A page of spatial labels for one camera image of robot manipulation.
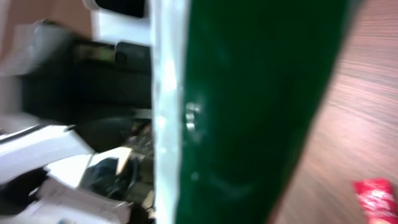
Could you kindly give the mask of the green 3M gloves packet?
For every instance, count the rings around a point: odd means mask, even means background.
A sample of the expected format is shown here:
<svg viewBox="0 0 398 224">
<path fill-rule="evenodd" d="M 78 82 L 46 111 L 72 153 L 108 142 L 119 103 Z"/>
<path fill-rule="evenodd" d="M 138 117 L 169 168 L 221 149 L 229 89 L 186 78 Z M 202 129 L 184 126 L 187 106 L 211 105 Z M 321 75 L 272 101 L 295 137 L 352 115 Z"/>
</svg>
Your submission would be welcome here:
<svg viewBox="0 0 398 224">
<path fill-rule="evenodd" d="M 274 218 L 359 6 L 150 3 L 157 223 Z"/>
</svg>

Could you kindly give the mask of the red sachet pack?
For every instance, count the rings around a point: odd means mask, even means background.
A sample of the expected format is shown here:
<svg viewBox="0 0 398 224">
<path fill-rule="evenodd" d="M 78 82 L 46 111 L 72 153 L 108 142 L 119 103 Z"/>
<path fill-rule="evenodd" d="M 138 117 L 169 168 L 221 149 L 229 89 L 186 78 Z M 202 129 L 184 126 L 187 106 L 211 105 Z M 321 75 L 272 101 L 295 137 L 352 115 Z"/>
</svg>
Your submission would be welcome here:
<svg viewBox="0 0 398 224">
<path fill-rule="evenodd" d="M 368 224 L 397 224 L 397 197 L 389 180 L 359 180 L 353 188 Z"/>
</svg>

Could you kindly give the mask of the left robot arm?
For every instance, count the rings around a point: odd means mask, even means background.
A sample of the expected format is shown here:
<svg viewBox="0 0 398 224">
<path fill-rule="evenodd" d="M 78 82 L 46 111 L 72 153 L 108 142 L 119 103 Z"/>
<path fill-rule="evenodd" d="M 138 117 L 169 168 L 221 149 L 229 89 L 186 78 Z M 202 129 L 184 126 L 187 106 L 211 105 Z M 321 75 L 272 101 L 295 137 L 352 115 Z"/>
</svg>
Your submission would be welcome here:
<svg viewBox="0 0 398 224">
<path fill-rule="evenodd" d="M 1 2 L 1 222 L 154 223 L 149 44 L 93 40 L 145 1 Z"/>
</svg>

